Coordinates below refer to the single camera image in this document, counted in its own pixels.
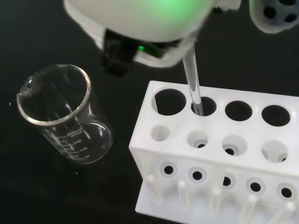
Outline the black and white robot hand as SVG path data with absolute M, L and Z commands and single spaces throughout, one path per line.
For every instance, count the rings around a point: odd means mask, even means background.
M 106 73 L 124 75 L 133 62 L 154 68 L 179 63 L 208 17 L 240 9 L 239 0 L 65 0 L 67 14 L 102 51 Z

